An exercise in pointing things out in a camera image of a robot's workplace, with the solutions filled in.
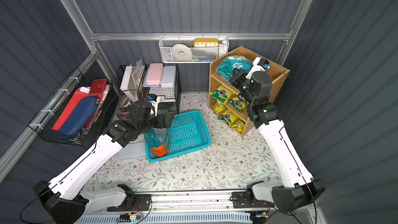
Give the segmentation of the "teal fertilizer bag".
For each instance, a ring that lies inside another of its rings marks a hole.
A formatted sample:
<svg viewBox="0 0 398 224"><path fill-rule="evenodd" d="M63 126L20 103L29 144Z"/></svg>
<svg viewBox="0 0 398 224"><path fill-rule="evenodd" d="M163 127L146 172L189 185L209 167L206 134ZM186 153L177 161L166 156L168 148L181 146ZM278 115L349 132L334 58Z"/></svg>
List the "teal fertilizer bag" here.
<svg viewBox="0 0 398 224"><path fill-rule="evenodd" d="M248 73L252 66L252 61L244 56L228 56L217 66L216 72L228 83L235 68L243 69Z"/></svg>
<svg viewBox="0 0 398 224"><path fill-rule="evenodd" d="M170 152L170 137L168 129L150 129L144 134L145 143L149 151L156 158L164 157Z"/></svg>

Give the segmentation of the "teal plastic basket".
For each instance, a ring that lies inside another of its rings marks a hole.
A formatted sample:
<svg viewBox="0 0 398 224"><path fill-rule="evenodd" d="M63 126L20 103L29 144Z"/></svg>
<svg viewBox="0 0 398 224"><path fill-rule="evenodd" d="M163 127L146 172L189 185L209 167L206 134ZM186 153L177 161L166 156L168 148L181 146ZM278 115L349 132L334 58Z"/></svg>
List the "teal plastic basket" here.
<svg viewBox="0 0 398 224"><path fill-rule="evenodd" d="M167 130L170 139L169 153L157 157L146 145L145 151L149 162L158 162L185 155L211 144L210 134L200 111L194 110L174 116L171 127Z"/></svg>

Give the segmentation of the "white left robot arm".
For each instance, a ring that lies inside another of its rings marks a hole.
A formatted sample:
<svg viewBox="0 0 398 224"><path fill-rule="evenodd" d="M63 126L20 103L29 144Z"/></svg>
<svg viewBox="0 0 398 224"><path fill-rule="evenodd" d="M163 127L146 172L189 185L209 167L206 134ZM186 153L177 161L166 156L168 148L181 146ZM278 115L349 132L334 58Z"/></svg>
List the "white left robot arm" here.
<svg viewBox="0 0 398 224"><path fill-rule="evenodd" d="M135 193L126 184L96 193L82 193L88 179L113 155L149 130L170 128L174 115L159 114L156 101L136 101L121 120L112 122L71 166L49 182L40 181L34 191L42 206L57 224L73 224L82 215L101 209L130 210Z"/></svg>

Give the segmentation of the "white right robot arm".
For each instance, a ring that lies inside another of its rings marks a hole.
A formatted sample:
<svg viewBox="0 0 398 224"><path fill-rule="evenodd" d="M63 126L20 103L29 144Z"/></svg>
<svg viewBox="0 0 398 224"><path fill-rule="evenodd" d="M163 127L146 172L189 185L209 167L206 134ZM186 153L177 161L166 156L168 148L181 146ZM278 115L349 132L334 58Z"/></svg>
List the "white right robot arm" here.
<svg viewBox="0 0 398 224"><path fill-rule="evenodd" d="M305 167L289 139L285 123L278 119L277 108L269 100L270 75L265 71L248 74L235 68L230 84L239 90L238 97L245 102L249 119L267 142L282 178L280 186L263 181L251 184L247 189L249 200L273 203L282 213L315 205L325 185Z"/></svg>

